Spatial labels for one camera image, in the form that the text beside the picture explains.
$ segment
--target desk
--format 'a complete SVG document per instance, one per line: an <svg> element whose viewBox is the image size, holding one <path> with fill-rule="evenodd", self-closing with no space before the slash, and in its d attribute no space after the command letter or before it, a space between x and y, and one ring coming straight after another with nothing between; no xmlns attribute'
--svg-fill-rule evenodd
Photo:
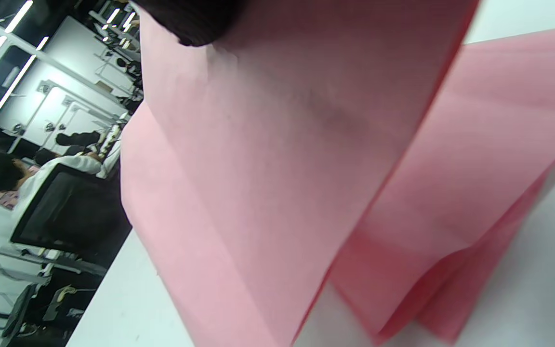
<svg viewBox="0 0 555 347"><path fill-rule="evenodd" d="M193 347L134 231L68 347ZM416 324L386 347L442 347ZM555 186L533 209L490 279L456 347L555 347ZM331 287L295 347L372 347Z"/></svg>

